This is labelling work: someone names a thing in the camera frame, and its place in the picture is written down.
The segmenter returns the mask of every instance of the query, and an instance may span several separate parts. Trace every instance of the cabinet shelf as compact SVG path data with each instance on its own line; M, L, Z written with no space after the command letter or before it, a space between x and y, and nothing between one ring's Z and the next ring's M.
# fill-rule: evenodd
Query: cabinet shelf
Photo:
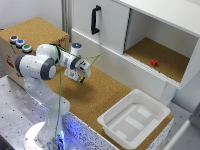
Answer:
M152 59L157 59L158 65L153 68L179 83L183 78L190 60L190 58L149 38L144 38L142 41L125 51L125 53L148 66L151 66L150 63Z

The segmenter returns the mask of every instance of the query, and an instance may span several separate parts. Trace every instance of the white wall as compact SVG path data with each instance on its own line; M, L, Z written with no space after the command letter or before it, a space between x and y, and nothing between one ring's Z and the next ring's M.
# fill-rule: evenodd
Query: white wall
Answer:
M177 91L173 102L192 112L200 102L200 71L180 91Z
M62 29L61 0L0 0L0 28L36 16Z

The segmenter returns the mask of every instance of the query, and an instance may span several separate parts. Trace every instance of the small red block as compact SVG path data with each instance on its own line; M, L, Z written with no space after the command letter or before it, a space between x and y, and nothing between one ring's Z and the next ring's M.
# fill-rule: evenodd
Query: small red block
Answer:
M157 60L157 59L152 59L152 60L151 60L151 65L152 65L153 67L155 67L157 64L158 64L158 60Z

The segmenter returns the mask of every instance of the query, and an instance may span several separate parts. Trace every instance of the cabinet door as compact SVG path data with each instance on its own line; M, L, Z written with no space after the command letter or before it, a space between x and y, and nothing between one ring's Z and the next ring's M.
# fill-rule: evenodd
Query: cabinet door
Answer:
M99 33L91 34L92 10L96 5L96 28ZM129 8L112 0L74 0L73 29L94 42L122 54L129 18Z

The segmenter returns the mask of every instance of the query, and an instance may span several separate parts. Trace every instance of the green cable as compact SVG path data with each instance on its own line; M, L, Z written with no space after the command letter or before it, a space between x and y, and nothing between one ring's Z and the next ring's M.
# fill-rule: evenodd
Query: green cable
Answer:
M54 138L54 142L53 142L53 150L54 150L54 145L56 143L58 123L59 123L59 119L60 119L60 103L61 103L61 95L62 95L62 75L61 75L61 69L60 69L60 59L59 59L59 55L58 55L58 49L57 49L57 47L55 47L55 48L56 48L56 53L57 53L57 57L58 57L58 64L59 64L59 71L60 71L60 95L59 95L58 119L57 119L57 123L56 123L56 132L55 132L55 138Z
M57 123L56 123L56 132L55 132L55 137L54 137L54 142L53 142L53 150L54 150L54 145L56 143L56 136L57 136L57 129L58 129L58 123L59 123L59 119L60 119L60 104L61 104L61 95L62 95L62 75L61 75L61 68L60 68L60 59L59 59L59 55L58 55L58 49L56 48L56 54L58 57L58 65L59 65L59 72L60 72L60 95L59 95L59 109L58 109L58 119L57 119ZM68 54L75 56L75 57L79 57L79 58L83 58L83 59L91 59L91 58L95 58L94 61L92 62L92 64L90 65L90 67L88 68L86 75L88 73L88 71L90 70L90 68L92 67L92 65L94 64L94 62L101 56L101 54L93 56L93 57L80 57L80 56L76 56L73 55L69 52L67 52Z

